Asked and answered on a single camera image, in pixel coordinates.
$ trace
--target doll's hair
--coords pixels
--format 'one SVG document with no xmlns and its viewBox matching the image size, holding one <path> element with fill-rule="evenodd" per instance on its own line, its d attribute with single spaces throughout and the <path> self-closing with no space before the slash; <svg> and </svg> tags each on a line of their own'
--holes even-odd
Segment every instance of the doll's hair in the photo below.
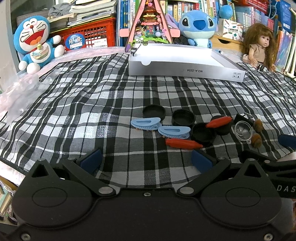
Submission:
<svg viewBox="0 0 296 241">
<path fill-rule="evenodd" d="M 268 69 L 271 69 L 274 60 L 274 55 L 276 53 L 276 42 L 274 40 L 272 31 L 265 25 L 261 23 L 255 23 L 248 28 L 246 36 L 244 37 L 243 52 L 244 54 L 249 54 L 249 45 L 258 44 L 259 38 L 261 36 L 269 37 L 269 46 L 265 48 L 265 60 L 263 64 Z"/>
</svg>

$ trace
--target red nested basket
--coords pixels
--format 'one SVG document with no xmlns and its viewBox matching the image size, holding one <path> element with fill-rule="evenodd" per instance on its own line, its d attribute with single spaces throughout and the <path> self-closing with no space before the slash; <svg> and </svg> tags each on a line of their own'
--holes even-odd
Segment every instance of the red nested basket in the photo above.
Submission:
<svg viewBox="0 0 296 241">
<path fill-rule="evenodd" d="M 234 4 L 237 6 L 254 7 L 259 11 L 264 12 L 264 14 L 267 14 L 269 1 L 268 0 L 235 0 Z"/>
<path fill-rule="evenodd" d="M 116 36 L 116 18 L 111 17 L 90 23 L 81 24 L 61 31 L 56 31 L 51 35 L 60 35 L 62 37 L 60 44 L 65 46 L 64 37 L 76 33 L 84 35 L 86 47 L 92 47 L 96 39 L 103 38 L 107 38 L 108 47 L 114 47 Z"/>
</svg>

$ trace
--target yellow bell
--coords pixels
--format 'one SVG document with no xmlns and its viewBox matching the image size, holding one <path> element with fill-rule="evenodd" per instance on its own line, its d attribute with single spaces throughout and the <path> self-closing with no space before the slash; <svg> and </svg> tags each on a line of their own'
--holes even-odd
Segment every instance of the yellow bell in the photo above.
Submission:
<svg viewBox="0 0 296 241">
<path fill-rule="evenodd" d="M 38 44 L 38 45 L 37 45 L 37 49 L 40 50 L 41 48 L 42 48 L 42 44 Z"/>
</svg>

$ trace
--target black and white plaid fabric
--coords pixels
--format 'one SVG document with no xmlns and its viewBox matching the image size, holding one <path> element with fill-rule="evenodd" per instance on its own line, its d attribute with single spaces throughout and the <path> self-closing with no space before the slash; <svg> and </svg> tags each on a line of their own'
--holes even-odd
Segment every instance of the black and white plaid fabric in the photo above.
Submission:
<svg viewBox="0 0 296 241">
<path fill-rule="evenodd" d="M 159 104 L 166 109 L 165 125 L 180 108 L 192 111 L 197 122 L 219 114 L 257 116 L 264 123 L 258 151 L 281 158 L 292 150 L 278 143 L 278 135 L 296 134 L 295 84 L 279 73 L 239 65 L 247 71 L 243 83 L 130 77 L 128 55 L 121 53 L 59 64 L 61 74 L 32 107 L 9 128 L 3 129 L 2 121 L 0 157 L 27 171 L 39 158 L 56 163 L 100 147 L 104 159 L 96 177 L 106 183 L 178 188 L 199 174 L 191 152 L 167 147 L 158 132 L 136 131 L 130 125 L 133 118 L 143 117 L 143 107 Z M 231 131 L 217 136 L 205 151 L 238 162 L 238 153 L 248 148 Z"/>
</svg>

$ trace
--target toy tower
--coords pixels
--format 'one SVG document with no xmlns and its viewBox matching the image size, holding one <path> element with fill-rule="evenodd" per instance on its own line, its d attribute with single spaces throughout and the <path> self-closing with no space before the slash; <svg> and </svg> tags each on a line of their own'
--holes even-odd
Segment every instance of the toy tower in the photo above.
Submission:
<svg viewBox="0 0 296 241">
<path fill-rule="evenodd" d="M 121 29 L 120 37 L 127 37 L 125 51 L 129 52 L 136 43 L 171 43 L 179 37 L 178 29 L 169 29 L 159 0 L 141 0 L 131 29 Z"/>
</svg>

